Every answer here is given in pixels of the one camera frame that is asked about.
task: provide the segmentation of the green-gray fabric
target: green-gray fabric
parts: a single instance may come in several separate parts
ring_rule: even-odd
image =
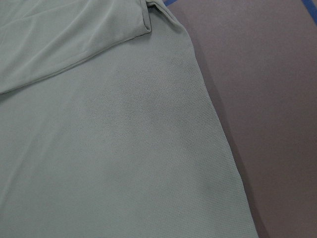
[[[5,0],[0,20],[1,238],[258,237],[161,0]]]

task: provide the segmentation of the blue line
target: blue line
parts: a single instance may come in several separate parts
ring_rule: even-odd
[[[317,24],[317,8],[312,0],[302,0],[303,4],[307,8],[307,11],[312,16],[314,22]]]
[[[166,0],[164,2],[165,6],[171,5],[173,2],[176,2],[177,0]]]

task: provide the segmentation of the brown surface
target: brown surface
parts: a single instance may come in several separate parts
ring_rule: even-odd
[[[317,237],[317,26],[300,0],[178,0],[260,238]]]

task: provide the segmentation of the garment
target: garment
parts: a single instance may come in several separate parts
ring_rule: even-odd
[[[0,2],[1,238],[256,238],[161,0]]]

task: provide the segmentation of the fabric fold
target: fabric fold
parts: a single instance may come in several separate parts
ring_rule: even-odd
[[[73,1],[14,20],[0,27],[0,94],[150,31],[145,0]]]

